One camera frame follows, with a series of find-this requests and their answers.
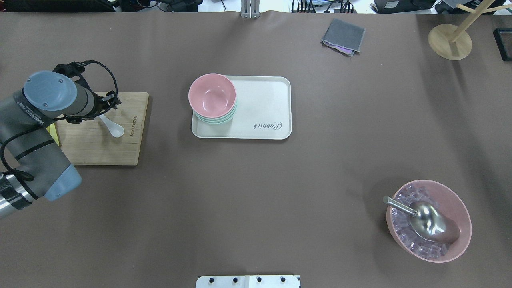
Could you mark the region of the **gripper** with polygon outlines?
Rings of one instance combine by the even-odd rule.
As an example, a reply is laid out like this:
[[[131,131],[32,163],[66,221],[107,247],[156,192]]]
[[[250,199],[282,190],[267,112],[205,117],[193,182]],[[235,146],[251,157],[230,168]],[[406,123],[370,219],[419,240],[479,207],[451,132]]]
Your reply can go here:
[[[68,77],[72,80],[73,77],[77,77],[73,83],[77,86],[77,99],[84,99],[84,107],[75,114],[62,113],[62,117],[54,118],[53,121],[66,120],[71,124],[80,124],[83,121],[93,120],[95,117],[104,115],[110,109],[117,109],[117,106],[121,104],[121,100],[118,97],[118,85],[114,74],[104,64],[95,62],[102,68],[104,68],[112,77],[114,83],[114,90],[109,91],[105,96],[99,96],[93,92],[87,80],[82,76],[85,71],[85,67],[91,64],[91,62],[71,62],[69,64],[58,64],[53,69],[53,72],[57,72]]]

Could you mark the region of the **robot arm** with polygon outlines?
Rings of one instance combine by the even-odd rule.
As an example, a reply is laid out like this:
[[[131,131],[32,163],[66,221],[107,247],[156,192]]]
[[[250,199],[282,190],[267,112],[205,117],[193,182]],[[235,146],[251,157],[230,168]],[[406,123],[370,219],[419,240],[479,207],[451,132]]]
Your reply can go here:
[[[118,84],[104,96],[82,76],[97,60],[58,64],[33,73],[23,87],[1,100],[1,218],[22,211],[40,198],[54,201],[82,183],[75,166],[46,128],[65,120],[80,124],[117,108]]]

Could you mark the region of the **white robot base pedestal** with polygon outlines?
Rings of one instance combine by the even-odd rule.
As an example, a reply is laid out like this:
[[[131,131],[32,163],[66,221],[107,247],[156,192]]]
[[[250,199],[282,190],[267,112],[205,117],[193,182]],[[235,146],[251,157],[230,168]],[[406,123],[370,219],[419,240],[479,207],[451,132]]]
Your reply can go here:
[[[196,288],[300,288],[296,275],[221,275],[200,276]]]

